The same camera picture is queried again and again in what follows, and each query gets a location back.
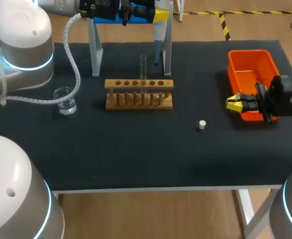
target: test tube rack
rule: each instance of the test tube rack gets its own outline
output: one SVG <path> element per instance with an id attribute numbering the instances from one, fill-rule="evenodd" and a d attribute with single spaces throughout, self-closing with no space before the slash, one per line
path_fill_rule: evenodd
<path id="1" fill-rule="evenodd" d="M 171 110 L 173 80 L 105 80 L 107 110 Z M 139 90 L 128 93 L 123 90 Z"/>

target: orange tray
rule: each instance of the orange tray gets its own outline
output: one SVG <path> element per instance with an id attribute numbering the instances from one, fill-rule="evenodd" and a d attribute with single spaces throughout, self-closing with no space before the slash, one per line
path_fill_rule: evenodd
<path id="1" fill-rule="evenodd" d="M 257 82 L 269 88 L 274 76 L 279 72 L 266 50 L 239 50 L 228 53 L 228 76 L 233 94 L 256 94 Z M 248 111 L 241 113 L 241 118 L 246 121 L 263 121 L 259 112 Z"/>

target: black tablecloth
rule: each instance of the black tablecloth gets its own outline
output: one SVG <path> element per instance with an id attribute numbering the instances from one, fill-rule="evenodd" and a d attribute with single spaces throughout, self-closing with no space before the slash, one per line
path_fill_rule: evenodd
<path id="1" fill-rule="evenodd" d="M 152 53 L 153 44 L 104 44 L 100 78 L 91 77 L 89 46 L 70 48 L 82 76 L 75 115 L 62 117 L 57 106 L 0 105 L 0 135 L 26 151 L 52 190 L 282 184 L 292 171 L 292 117 L 246 123 L 225 109 L 230 50 L 266 49 L 292 79 L 278 41 L 173 43 L 172 111 L 105 110 L 104 79 L 138 79 L 140 54 Z M 54 64 L 47 85 L 14 94 L 51 99 L 58 87 L 73 87 L 61 44 Z M 161 75 L 149 65 L 148 78 Z M 204 131 L 195 129 L 200 120 Z"/>

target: wooden floor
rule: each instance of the wooden floor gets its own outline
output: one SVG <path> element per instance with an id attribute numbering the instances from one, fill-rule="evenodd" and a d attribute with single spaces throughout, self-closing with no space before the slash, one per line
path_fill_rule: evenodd
<path id="1" fill-rule="evenodd" d="M 292 10 L 292 0 L 185 0 L 185 11 Z M 62 41 L 65 17 L 50 16 L 53 40 Z M 232 40 L 278 39 L 292 64 L 292 15 L 227 15 Z M 99 25 L 103 42 L 152 41 L 151 25 Z M 72 27 L 70 42 L 88 42 L 84 20 Z M 223 41 L 218 17 L 176 19 L 174 41 Z M 267 190 L 250 190 L 256 211 Z M 231 191 L 100 193 L 65 195 L 65 239 L 240 239 L 243 237 Z M 259 239 L 269 239 L 265 230 Z"/>

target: yellow black caution tape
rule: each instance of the yellow black caution tape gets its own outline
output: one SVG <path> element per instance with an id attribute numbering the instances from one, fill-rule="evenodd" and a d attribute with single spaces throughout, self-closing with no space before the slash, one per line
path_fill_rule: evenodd
<path id="1" fill-rule="evenodd" d="M 228 27 L 226 25 L 225 14 L 221 14 L 220 13 L 219 14 L 219 18 L 220 18 L 220 23 L 221 23 L 222 29 L 224 31 L 224 35 L 225 35 L 226 41 L 229 41 L 229 40 L 231 40 L 231 37 L 230 37 L 230 34 L 229 34 Z"/>
<path id="2" fill-rule="evenodd" d="M 292 14 L 292 11 L 187 11 L 184 15 L 219 15 L 219 14 Z"/>

